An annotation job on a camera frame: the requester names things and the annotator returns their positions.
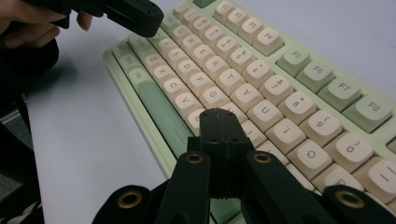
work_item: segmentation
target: mechanical keyboard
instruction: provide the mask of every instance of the mechanical keyboard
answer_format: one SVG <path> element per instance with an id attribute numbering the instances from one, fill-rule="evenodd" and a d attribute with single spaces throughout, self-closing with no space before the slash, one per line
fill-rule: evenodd
<path id="1" fill-rule="evenodd" d="M 396 104 L 236 3 L 182 2 L 154 37 L 130 34 L 104 60 L 167 176 L 199 114 L 221 107 L 305 188 L 349 185 L 396 214 Z M 211 202 L 218 223 L 239 209 Z"/>

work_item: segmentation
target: desk surface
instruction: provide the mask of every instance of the desk surface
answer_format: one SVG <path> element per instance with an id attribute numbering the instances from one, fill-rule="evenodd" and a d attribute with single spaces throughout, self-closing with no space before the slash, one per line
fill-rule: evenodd
<path id="1" fill-rule="evenodd" d="M 164 12 L 178 3 L 154 2 Z M 393 0 L 235 2 L 396 101 Z M 91 223 L 114 190 L 165 180 L 102 59 L 129 33 L 106 18 L 88 33 L 73 24 L 57 38 L 59 62 L 27 95 L 47 223 Z"/>

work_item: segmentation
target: human hand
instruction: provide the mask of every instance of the human hand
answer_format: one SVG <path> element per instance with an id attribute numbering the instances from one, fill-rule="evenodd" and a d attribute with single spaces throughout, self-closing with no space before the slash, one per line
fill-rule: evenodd
<path id="1" fill-rule="evenodd" d="M 55 38 L 59 27 L 51 24 L 61 20 L 65 15 L 56 13 L 45 7 L 35 7 L 22 0 L 0 0 L 0 51 L 15 49 L 20 46 L 41 48 Z M 2 35 L 12 21 L 25 23 L 20 29 Z M 89 30 L 92 15 L 78 13 L 78 24 Z"/>

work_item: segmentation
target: floor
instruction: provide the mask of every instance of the floor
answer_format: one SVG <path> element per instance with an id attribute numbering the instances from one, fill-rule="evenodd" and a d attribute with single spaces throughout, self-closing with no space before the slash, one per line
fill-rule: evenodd
<path id="1" fill-rule="evenodd" d="M 14 111 L 9 116 L 0 119 L 0 121 L 2 121 L 5 126 L 26 146 L 33 148 L 32 138 L 23 122 L 23 119 L 21 118 L 21 115 L 17 111 Z M 20 185 L 20 183 L 0 175 L 0 201 Z"/>

